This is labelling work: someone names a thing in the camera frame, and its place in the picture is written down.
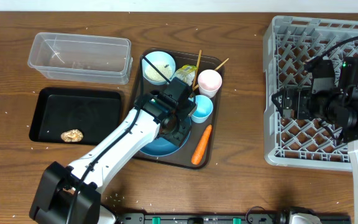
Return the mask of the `large blue plate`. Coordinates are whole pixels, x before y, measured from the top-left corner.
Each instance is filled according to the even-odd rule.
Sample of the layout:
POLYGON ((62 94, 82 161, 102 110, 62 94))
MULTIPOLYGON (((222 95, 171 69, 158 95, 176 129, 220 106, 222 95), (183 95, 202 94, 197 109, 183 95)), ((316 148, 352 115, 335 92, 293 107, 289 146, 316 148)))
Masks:
POLYGON ((179 151, 185 145, 187 140, 189 139, 190 134, 191 134, 191 132, 188 133, 187 137, 185 138, 184 143, 181 146, 176 146, 164 138, 158 138, 158 139, 148 143, 143 148, 141 148, 140 152, 142 152, 143 154, 146 154, 148 156, 154 156, 154 157, 168 156, 170 154, 173 154, 173 153, 179 151))

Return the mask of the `light blue cup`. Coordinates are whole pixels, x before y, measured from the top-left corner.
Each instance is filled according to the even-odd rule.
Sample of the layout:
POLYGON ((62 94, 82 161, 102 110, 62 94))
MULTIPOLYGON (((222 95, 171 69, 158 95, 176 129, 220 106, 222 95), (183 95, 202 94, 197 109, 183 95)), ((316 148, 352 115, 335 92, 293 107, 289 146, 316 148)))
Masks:
POLYGON ((194 123, 203 123, 213 112, 213 102, 210 98, 204 95, 195 96, 196 111, 191 115, 191 120, 194 123))

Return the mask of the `pink cup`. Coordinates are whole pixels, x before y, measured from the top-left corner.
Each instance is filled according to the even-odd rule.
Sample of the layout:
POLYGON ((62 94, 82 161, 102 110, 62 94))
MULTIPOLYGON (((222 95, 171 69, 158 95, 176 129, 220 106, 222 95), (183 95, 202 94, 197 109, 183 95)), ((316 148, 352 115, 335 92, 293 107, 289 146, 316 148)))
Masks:
POLYGON ((204 70, 198 75, 198 89, 201 95, 212 98, 222 85, 222 77, 215 70, 204 70))

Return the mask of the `light blue rice bowl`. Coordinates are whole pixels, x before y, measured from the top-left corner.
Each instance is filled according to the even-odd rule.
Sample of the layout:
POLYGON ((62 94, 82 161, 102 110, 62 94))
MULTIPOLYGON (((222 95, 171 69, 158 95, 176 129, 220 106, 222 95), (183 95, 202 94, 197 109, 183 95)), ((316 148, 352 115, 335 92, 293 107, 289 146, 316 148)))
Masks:
POLYGON ((176 62, 173 56, 163 51, 154 51, 142 59, 143 77, 153 85, 164 85, 173 78, 176 62))

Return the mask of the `brown food scrap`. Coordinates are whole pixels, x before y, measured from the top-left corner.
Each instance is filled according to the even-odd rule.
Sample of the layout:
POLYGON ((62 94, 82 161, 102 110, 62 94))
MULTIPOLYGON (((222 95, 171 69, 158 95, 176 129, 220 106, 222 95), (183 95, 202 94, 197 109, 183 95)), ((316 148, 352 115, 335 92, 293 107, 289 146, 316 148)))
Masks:
POLYGON ((79 129, 72 129, 60 135, 64 142, 80 142, 83 139, 83 133, 79 129))

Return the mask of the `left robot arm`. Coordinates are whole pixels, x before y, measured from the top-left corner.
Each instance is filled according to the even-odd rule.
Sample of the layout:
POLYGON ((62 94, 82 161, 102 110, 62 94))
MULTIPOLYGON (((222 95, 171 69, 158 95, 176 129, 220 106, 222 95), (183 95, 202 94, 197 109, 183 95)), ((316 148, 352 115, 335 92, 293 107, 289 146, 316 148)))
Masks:
POLYGON ((114 223, 101 204, 113 177, 148 143, 163 137, 182 145, 186 122, 196 110, 189 96, 140 95, 124 121, 93 150, 64 167, 50 164, 42 174, 29 216, 37 223, 114 223))

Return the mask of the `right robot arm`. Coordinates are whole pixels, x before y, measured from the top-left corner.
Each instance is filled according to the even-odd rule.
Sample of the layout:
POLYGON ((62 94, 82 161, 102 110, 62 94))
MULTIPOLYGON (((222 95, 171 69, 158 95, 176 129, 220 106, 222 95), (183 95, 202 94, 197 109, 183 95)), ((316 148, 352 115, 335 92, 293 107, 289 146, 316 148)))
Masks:
POLYGON ((271 101, 284 118, 319 118, 341 127, 335 139, 347 144, 354 181, 354 218, 358 223, 358 58, 344 58, 337 83, 332 61, 314 58, 305 66, 312 74, 312 85, 284 88, 273 94, 271 101))

